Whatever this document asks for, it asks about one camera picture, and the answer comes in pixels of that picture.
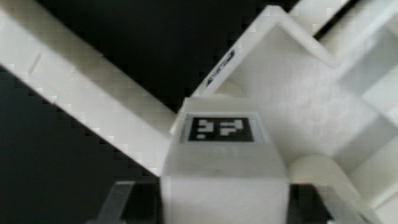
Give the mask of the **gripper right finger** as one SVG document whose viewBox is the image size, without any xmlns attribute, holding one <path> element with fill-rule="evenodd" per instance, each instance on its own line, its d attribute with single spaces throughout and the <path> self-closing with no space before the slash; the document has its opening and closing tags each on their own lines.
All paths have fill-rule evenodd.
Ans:
<svg viewBox="0 0 398 224">
<path fill-rule="evenodd" d="M 314 186 L 291 184 L 285 224 L 330 224 L 332 221 L 333 218 Z"/>
</svg>

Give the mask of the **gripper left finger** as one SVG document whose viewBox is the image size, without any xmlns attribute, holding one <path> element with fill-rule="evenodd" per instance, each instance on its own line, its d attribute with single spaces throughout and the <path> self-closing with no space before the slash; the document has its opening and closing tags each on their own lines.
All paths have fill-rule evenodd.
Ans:
<svg viewBox="0 0 398 224">
<path fill-rule="evenodd" d="M 157 190 L 147 181 L 117 181 L 86 224 L 157 224 Z"/>
</svg>

